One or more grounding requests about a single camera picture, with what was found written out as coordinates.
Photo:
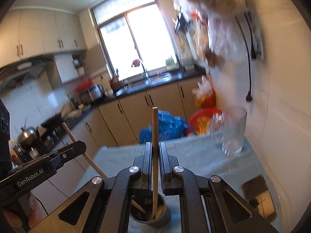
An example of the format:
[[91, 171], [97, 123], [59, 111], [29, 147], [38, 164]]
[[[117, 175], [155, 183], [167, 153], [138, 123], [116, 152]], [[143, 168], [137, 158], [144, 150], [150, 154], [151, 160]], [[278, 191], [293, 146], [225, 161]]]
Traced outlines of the person left hand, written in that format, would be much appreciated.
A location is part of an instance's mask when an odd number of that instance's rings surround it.
[[48, 215], [42, 203], [28, 192], [1, 207], [1, 232], [29, 232]]

